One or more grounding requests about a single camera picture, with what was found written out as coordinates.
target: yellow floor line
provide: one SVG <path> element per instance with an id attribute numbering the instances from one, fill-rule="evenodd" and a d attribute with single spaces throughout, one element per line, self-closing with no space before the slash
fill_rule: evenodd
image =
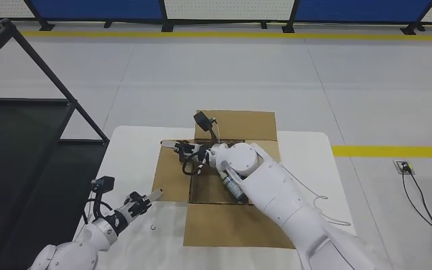
<path id="1" fill-rule="evenodd" d="M 276 32 L 112 32 L 112 31 L 22 31 L 24 36 L 88 38 L 324 38 L 377 41 L 432 41 L 432 36 L 400 34 L 284 34 Z"/>
<path id="2" fill-rule="evenodd" d="M 332 146 L 335 157 L 432 158 L 432 146 Z"/>

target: spray can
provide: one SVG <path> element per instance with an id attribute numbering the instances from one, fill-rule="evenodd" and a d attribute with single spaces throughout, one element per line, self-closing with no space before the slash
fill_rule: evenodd
<path id="1" fill-rule="evenodd" d="M 233 194 L 237 201 L 244 204 L 248 203 L 248 197 L 226 172 L 220 171 L 219 175 L 222 178 L 223 184 L 227 187 L 231 194 Z"/>

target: table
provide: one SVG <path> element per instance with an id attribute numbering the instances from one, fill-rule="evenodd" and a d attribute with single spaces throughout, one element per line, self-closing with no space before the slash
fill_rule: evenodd
<path id="1" fill-rule="evenodd" d="M 191 138 L 193 128 L 118 127 L 98 173 L 98 177 L 115 177 L 114 190 L 104 194 L 103 200 L 117 208 L 132 191 L 150 194 L 160 141 Z M 316 132 L 278 132 L 277 138 L 282 163 L 309 188 L 329 197 L 319 201 L 318 207 L 330 217 L 352 223 L 328 137 Z M 312 203 L 314 196 L 298 187 Z M 120 234 L 110 251 L 99 253 L 97 269 L 301 269 L 295 250 L 183 246 L 186 211 L 186 202 L 154 202 Z M 340 227 L 356 233 L 354 226 Z"/>

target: cardboard box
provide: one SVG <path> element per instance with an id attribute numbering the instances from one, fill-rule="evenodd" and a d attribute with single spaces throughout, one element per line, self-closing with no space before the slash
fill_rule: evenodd
<path id="1" fill-rule="evenodd" d="M 203 112 L 216 118 L 222 141 L 255 142 L 280 161 L 274 113 Z M 196 125 L 195 138 L 190 141 L 209 139 L 210 134 Z M 185 246 L 294 248 L 282 230 L 253 205 L 239 205 L 216 171 L 206 167 L 199 176 L 184 175 L 178 154 L 171 149 L 161 148 L 153 182 L 153 190 L 156 188 L 163 189 L 160 200 L 188 202 Z"/>

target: gray floor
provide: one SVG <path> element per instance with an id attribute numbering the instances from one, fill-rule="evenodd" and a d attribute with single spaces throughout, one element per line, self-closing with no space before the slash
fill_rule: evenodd
<path id="1" fill-rule="evenodd" d="M 243 109 L 275 111 L 279 130 L 324 132 L 332 144 L 432 145 L 431 43 L 29 41 L 108 136 L 121 125 L 191 128 L 196 109 Z M 16 43 L 0 62 L 0 97 L 61 97 Z M 63 137 L 97 135 L 75 115 Z M 432 229 L 406 200 L 392 159 L 336 161 L 358 236 L 394 265 L 430 269 Z M 410 161 L 432 208 L 431 160 Z M 411 181 L 408 191 L 419 205 Z"/>

